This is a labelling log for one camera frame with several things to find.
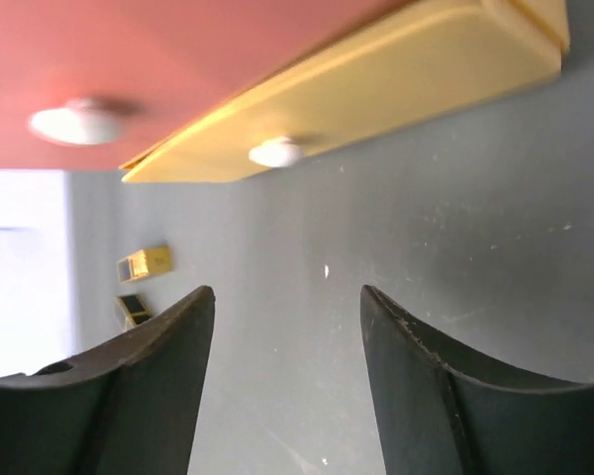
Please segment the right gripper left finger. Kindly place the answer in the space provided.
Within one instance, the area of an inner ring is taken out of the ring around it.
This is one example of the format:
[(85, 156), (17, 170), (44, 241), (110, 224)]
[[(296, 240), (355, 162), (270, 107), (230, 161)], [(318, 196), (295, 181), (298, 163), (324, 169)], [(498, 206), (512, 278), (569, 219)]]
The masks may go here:
[(32, 375), (0, 377), (0, 474), (185, 474), (215, 319), (201, 286)]

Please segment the red drawer box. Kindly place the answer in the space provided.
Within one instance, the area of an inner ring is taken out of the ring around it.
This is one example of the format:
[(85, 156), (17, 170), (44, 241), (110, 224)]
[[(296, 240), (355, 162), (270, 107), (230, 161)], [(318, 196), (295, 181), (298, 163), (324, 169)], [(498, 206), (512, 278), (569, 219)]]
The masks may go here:
[[(392, 1), (0, 1), (0, 168), (109, 170)], [(108, 100), (123, 131), (62, 146), (29, 117)]]

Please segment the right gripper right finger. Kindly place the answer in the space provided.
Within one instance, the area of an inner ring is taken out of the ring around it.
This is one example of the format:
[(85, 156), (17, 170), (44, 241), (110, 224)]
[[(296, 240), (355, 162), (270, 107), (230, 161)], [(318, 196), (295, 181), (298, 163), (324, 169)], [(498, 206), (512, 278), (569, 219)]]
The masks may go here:
[(515, 367), (373, 286), (360, 324), (389, 474), (594, 474), (594, 383)]

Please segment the yellow drawer box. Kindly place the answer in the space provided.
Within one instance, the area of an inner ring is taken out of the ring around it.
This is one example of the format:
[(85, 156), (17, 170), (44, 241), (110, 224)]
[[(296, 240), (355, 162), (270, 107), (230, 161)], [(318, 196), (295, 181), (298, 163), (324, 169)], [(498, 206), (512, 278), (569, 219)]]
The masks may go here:
[(556, 78), (562, 1), (416, 1), (124, 165), (127, 183), (228, 183)]

